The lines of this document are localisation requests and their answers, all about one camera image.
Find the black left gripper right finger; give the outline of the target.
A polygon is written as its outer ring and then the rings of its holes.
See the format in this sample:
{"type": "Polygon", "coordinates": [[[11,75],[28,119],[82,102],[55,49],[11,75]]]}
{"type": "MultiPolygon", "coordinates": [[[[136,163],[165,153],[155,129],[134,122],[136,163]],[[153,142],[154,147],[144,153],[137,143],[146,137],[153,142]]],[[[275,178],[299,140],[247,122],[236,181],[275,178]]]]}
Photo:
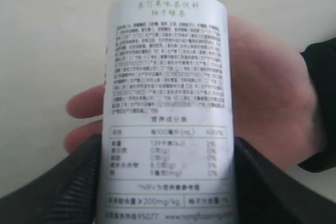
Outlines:
{"type": "Polygon", "coordinates": [[[287,175],[242,138],[234,143],[239,223],[335,223],[335,202],[287,175]]]}

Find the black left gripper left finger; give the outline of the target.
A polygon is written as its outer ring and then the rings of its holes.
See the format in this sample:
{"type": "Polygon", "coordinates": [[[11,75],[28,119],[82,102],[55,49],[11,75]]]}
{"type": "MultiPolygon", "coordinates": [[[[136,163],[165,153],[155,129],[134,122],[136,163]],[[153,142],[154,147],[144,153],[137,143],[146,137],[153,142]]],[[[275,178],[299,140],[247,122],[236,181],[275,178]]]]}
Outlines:
{"type": "Polygon", "coordinates": [[[59,164],[1,198],[1,223],[93,223],[101,136],[93,135],[59,164]]]}

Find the black sleeved forearm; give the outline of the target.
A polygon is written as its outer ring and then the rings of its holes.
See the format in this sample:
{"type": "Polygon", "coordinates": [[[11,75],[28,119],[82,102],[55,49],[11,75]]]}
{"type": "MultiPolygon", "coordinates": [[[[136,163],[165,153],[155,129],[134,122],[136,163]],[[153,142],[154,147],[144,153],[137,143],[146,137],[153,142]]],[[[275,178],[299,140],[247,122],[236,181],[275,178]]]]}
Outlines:
{"type": "Polygon", "coordinates": [[[301,55],[317,93],[326,146],[299,166],[319,173],[335,168],[335,38],[311,44],[301,55]]]}

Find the person's open hand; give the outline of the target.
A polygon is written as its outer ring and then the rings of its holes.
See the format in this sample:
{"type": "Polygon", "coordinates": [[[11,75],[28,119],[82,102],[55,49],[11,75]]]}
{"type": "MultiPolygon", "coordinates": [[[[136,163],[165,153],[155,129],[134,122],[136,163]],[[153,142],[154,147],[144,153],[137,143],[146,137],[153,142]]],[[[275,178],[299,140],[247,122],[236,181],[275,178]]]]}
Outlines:
{"type": "Polygon", "coordinates": [[[321,152],[317,94],[301,54],[238,17],[228,28],[235,134],[283,169],[321,152]]]}

